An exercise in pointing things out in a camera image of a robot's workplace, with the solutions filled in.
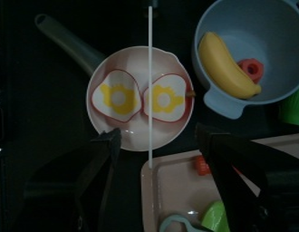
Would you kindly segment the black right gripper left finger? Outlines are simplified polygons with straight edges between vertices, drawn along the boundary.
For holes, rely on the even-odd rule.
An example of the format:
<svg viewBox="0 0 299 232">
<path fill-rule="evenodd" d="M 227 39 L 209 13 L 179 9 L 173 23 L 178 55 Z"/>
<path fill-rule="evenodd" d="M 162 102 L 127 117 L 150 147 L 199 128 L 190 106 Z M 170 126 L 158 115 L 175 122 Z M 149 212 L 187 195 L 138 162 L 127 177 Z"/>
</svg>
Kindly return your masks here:
<svg viewBox="0 0 299 232">
<path fill-rule="evenodd" d="M 98 232 L 121 150 L 121 131 L 102 132 L 83 150 L 85 164 L 75 181 L 74 232 Z"/>
</svg>

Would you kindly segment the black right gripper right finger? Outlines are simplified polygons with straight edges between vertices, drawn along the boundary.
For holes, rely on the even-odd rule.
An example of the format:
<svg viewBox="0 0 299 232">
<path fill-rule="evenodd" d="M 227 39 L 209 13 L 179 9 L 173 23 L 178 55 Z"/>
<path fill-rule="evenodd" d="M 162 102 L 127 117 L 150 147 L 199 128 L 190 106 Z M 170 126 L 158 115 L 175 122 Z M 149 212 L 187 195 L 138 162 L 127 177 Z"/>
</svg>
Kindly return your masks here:
<svg viewBox="0 0 299 232">
<path fill-rule="evenodd" d="M 195 137 L 229 231 L 299 232 L 299 159 L 202 124 Z"/>
</svg>

